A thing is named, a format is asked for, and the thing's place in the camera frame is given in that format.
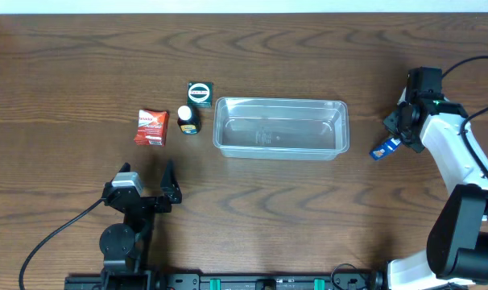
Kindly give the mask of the dark bottle white cap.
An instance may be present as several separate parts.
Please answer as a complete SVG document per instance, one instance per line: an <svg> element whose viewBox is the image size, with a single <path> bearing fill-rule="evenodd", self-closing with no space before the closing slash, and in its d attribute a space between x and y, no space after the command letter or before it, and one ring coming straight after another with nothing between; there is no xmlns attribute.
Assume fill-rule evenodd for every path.
<svg viewBox="0 0 488 290"><path fill-rule="evenodd" d="M184 134L195 135L201 131L201 121L191 106L181 106L177 114L177 124Z"/></svg>

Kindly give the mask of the black mounting rail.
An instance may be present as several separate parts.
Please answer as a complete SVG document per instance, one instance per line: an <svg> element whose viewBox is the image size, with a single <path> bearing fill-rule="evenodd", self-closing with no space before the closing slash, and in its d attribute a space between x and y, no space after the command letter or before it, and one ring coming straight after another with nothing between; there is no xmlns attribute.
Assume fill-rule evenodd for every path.
<svg viewBox="0 0 488 290"><path fill-rule="evenodd" d="M71 275L65 290L382 290L383 274L338 271L329 275L205 275L197 273L142 274L103 273Z"/></svg>

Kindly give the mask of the red medicine packet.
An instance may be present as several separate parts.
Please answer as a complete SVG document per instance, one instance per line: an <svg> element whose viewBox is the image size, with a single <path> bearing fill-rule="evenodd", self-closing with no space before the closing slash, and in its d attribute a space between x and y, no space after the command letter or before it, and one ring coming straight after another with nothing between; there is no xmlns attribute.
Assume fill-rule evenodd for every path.
<svg viewBox="0 0 488 290"><path fill-rule="evenodd" d="M168 119L169 113L167 111L140 110L134 142L137 145L164 147L167 137Z"/></svg>

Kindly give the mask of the blue white medicine box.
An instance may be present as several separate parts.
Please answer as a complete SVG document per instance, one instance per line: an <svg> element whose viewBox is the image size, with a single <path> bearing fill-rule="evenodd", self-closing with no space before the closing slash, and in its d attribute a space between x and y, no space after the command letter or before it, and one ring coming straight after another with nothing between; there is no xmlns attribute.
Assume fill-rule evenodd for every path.
<svg viewBox="0 0 488 290"><path fill-rule="evenodd" d="M385 139L380 145L370 151L370 156L374 160L381 160L397 150L401 140L395 137Z"/></svg>

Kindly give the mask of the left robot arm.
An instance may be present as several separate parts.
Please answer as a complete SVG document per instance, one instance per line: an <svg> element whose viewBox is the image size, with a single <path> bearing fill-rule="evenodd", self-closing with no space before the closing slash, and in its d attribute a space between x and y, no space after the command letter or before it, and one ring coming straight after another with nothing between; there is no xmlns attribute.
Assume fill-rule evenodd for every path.
<svg viewBox="0 0 488 290"><path fill-rule="evenodd" d="M182 202L172 161L167 162L160 181L161 194L144 197L143 182L125 163L105 184L104 205L123 214L123 222L108 226L101 234L99 247L104 255L102 289L157 289L157 273L147 268L148 253L155 228L155 216L170 213Z"/></svg>

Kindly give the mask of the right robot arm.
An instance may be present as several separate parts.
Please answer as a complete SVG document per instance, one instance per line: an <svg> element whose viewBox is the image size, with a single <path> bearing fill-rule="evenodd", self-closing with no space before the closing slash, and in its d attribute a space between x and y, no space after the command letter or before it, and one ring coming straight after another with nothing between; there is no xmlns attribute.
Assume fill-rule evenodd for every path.
<svg viewBox="0 0 488 290"><path fill-rule="evenodd" d="M389 289L488 284L488 159L462 105L441 93L402 95L384 123L408 146L428 149L449 192L425 250L387 266Z"/></svg>

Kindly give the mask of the clear plastic container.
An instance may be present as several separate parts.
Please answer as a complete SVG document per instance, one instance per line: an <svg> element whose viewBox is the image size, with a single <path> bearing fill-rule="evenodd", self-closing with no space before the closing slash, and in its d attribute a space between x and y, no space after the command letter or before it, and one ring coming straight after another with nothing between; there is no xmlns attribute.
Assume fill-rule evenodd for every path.
<svg viewBox="0 0 488 290"><path fill-rule="evenodd" d="M223 156L266 160L333 160L350 147L343 101L222 97L213 144Z"/></svg>

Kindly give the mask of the dark green square box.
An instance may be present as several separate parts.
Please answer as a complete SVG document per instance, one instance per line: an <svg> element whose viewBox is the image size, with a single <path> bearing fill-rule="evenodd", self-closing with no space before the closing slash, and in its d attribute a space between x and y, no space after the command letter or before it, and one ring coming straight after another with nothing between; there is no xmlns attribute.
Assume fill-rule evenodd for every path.
<svg viewBox="0 0 488 290"><path fill-rule="evenodd" d="M198 108L211 108L213 84L211 82L189 82L187 103Z"/></svg>

